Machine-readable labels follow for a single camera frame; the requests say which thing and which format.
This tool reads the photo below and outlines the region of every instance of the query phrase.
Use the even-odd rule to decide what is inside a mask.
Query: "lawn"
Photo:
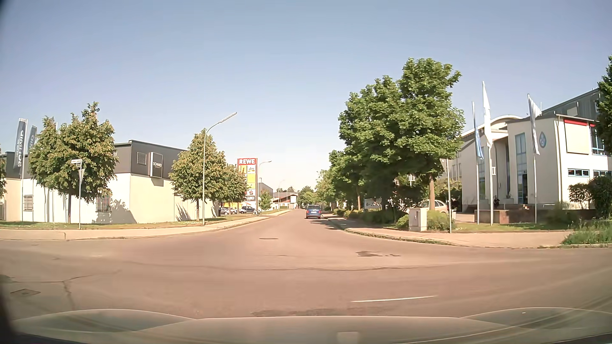
[[[547,231],[547,230],[566,230],[563,225],[549,225],[547,223],[510,223],[500,225],[494,223],[491,226],[489,223],[456,223],[453,225],[453,231],[457,232],[521,232],[521,231]]]
[[[251,217],[252,214],[233,214],[206,219],[207,222],[225,222]],[[82,223],[82,230],[127,230],[131,228],[171,228],[202,225],[202,220],[155,222],[155,223]],[[77,230],[78,223],[51,223],[51,222],[3,222],[0,229],[5,230]]]

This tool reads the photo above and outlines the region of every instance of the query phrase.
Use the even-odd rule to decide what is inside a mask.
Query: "road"
[[[536,306],[612,312],[611,262],[610,249],[479,249],[359,236],[300,210],[213,233],[0,242],[12,318],[87,308],[191,318],[466,316]]]

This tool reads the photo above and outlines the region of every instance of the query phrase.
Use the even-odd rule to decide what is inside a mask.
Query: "rewe sign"
[[[257,163],[257,158],[238,159],[238,165],[254,165]]]

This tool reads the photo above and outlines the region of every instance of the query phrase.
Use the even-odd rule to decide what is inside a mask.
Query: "street lamp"
[[[266,163],[266,162],[272,162],[272,160],[268,160],[268,161],[263,161],[259,163],[259,166],[257,167],[257,172],[259,173],[259,169],[261,168],[261,164],[262,163]],[[255,208],[257,210],[259,210],[259,184],[257,184],[257,198],[255,200]]]
[[[237,112],[234,112],[233,114],[227,116],[226,118],[223,118],[221,121],[218,121],[217,123],[215,123],[212,127],[206,129],[204,128],[204,155],[202,158],[202,226],[206,226],[206,196],[204,194],[204,184],[206,183],[205,179],[204,179],[204,175],[206,174],[206,137],[208,136],[208,132],[211,131],[212,128],[215,127],[215,125],[217,124],[221,124],[225,121],[227,121],[228,119],[234,117],[237,114]]]
[[[81,184],[83,183],[83,159],[72,159],[72,165],[76,165],[78,170],[78,229],[81,229]]]

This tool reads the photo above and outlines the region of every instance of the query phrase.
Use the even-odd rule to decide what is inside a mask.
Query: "curb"
[[[560,249],[612,249],[612,244],[563,244],[558,247]]]
[[[400,237],[400,236],[389,236],[385,234],[376,234],[376,233],[368,233],[362,232],[358,230],[354,230],[352,228],[344,228],[340,224],[336,223],[334,220],[325,217],[334,227],[339,230],[343,230],[348,233],[358,234],[362,236],[369,237],[378,237],[381,239],[390,239],[390,240],[398,240],[398,241],[409,241],[409,242],[418,242],[420,244],[436,244],[436,245],[446,245],[446,246],[458,246],[458,247],[478,247],[482,249],[578,249],[578,248],[611,248],[612,244],[575,244],[575,245],[554,245],[554,246],[539,246],[539,247],[492,247],[492,246],[470,246],[470,245],[460,245],[455,244],[453,242],[447,241],[439,241],[439,240],[431,240],[431,239],[418,239],[414,237]]]
[[[263,220],[267,220],[267,219],[272,219],[275,217],[278,217],[280,215],[285,214],[286,212],[282,212],[278,215],[274,215],[274,216],[266,216],[263,215],[261,217],[256,217],[254,218],[252,221],[248,221],[248,222],[242,222],[242,223],[237,223],[235,225],[229,225],[226,227],[221,227],[221,228],[216,228],[213,230],[205,230],[206,227],[203,228],[203,230],[201,231],[192,231],[192,232],[185,232],[185,233],[169,233],[169,234],[153,234],[153,235],[144,235],[144,236],[100,236],[100,237],[83,237],[83,238],[76,238],[76,239],[66,239],[66,233],[63,231],[53,231],[54,233],[61,233],[64,235],[64,239],[41,239],[41,238],[27,238],[27,239],[0,239],[1,240],[15,240],[15,241],[77,241],[77,240],[113,240],[113,239],[117,239],[117,240],[121,240],[121,239],[144,239],[144,238],[148,238],[148,237],[162,237],[162,236],[177,236],[177,235],[188,235],[188,234],[199,234],[199,233],[210,233],[210,232],[217,232],[217,231],[223,231],[223,230],[228,230],[228,229],[232,229],[235,227],[239,227],[239,226],[244,226],[244,225],[249,225],[251,223],[255,223],[255,222],[260,222]]]

